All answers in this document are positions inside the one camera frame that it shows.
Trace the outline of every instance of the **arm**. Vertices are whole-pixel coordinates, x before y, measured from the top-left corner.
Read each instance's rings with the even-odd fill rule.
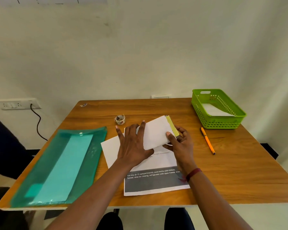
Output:
[[[193,142],[185,129],[175,127],[182,133],[182,136],[176,139],[167,132],[166,135],[172,146],[164,145],[164,147],[174,152],[178,168],[184,176],[187,176],[197,168],[193,159]],[[192,176],[189,185],[209,230],[252,230],[247,222],[222,198],[204,173],[198,172]]]
[[[115,191],[130,170],[150,157],[154,150],[144,150],[143,135],[145,122],[143,121],[138,134],[138,124],[126,127],[125,136],[116,126],[120,140],[117,160],[89,189],[74,201],[61,215],[59,215],[47,230],[92,230],[96,229]]]

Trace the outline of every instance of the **hand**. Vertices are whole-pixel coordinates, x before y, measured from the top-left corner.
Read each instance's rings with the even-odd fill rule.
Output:
[[[180,133],[182,133],[182,136],[179,135],[176,139],[174,135],[167,132],[166,137],[172,145],[164,144],[163,147],[174,152],[178,169],[184,174],[184,176],[187,176],[192,170],[197,168],[193,159],[193,142],[187,130],[176,125],[175,127]]]
[[[143,120],[138,134],[135,133],[137,127],[139,126],[138,124],[133,124],[130,127],[126,127],[125,137],[121,130],[115,126],[117,135],[119,136],[119,141],[121,142],[117,159],[126,162],[127,165],[130,166],[130,169],[137,166],[154,153],[153,149],[144,150],[143,147],[145,124],[146,123]]]

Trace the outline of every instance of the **floor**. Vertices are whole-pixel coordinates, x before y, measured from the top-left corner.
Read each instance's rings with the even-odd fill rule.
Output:
[[[11,186],[14,179],[0,175],[0,186]],[[288,230],[288,203],[283,204],[237,204],[233,208],[251,225],[254,230]],[[208,230],[197,206],[186,208],[196,230]],[[167,208],[121,209],[119,216],[125,230],[161,230]],[[43,230],[55,218],[44,220],[46,211],[35,213],[30,230]]]

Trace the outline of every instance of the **left hand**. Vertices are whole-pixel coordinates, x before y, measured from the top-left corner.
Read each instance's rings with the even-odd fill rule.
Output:
[[[143,147],[145,124],[146,123],[143,120],[138,134],[135,133],[137,127],[139,126],[138,124],[133,124],[130,127],[126,127],[125,137],[121,130],[115,126],[117,135],[119,136],[119,141],[121,143],[117,159],[124,161],[128,166],[130,166],[130,169],[137,166],[154,153],[153,149],[145,150]]]

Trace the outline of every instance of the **black power cord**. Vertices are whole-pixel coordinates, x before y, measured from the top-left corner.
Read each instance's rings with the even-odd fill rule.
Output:
[[[36,114],[36,115],[40,118],[39,121],[38,121],[38,123],[37,123],[37,126],[36,126],[36,131],[37,131],[38,135],[39,135],[40,137],[42,137],[42,136],[40,135],[40,133],[38,132],[38,125],[39,125],[40,120],[41,120],[42,118],[41,118],[41,116],[39,116],[38,113],[36,113],[36,112],[32,109],[32,103],[30,104],[30,108],[31,108],[31,111],[33,111],[34,114]]]

